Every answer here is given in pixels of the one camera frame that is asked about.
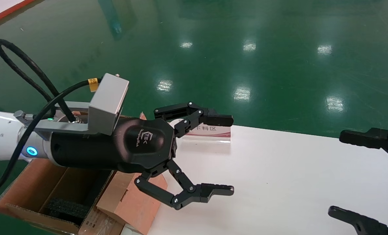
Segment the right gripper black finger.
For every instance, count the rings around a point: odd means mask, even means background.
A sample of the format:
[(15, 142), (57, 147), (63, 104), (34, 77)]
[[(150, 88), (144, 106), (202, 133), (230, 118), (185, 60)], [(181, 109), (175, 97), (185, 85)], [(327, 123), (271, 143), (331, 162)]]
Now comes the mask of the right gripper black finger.
[(359, 213), (331, 206), (328, 215), (352, 225), (358, 235), (388, 235), (388, 226)]
[(371, 128), (367, 132), (343, 130), (340, 142), (371, 149), (383, 149), (388, 153), (388, 130)]

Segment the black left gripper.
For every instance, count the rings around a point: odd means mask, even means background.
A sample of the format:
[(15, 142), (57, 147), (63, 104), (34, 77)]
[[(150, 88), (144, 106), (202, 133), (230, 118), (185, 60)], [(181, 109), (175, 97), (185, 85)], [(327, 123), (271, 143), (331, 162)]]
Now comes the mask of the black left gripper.
[(163, 119), (121, 117), (111, 135), (52, 133), (56, 164), (124, 173), (157, 173), (175, 153), (174, 129)]

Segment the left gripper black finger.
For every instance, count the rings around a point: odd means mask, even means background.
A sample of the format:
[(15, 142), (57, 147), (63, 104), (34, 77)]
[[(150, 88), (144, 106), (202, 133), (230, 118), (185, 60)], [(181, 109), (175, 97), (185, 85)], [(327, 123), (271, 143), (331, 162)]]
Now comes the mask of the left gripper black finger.
[(234, 123), (232, 116), (219, 114), (215, 109), (200, 107), (193, 102), (156, 108), (154, 117), (165, 121), (179, 119), (173, 126), (175, 137), (231, 137)]
[(155, 172), (162, 173), (166, 170), (170, 172), (182, 188), (182, 192), (177, 195), (173, 195), (165, 189), (150, 183), (149, 179), (152, 178), (154, 174), (148, 171), (144, 171), (136, 178), (134, 183), (141, 192), (175, 210), (180, 210), (193, 202), (208, 203), (213, 195), (232, 196), (234, 194), (234, 187), (231, 185), (212, 183), (194, 185), (173, 160), (169, 160), (165, 164), (162, 164)]

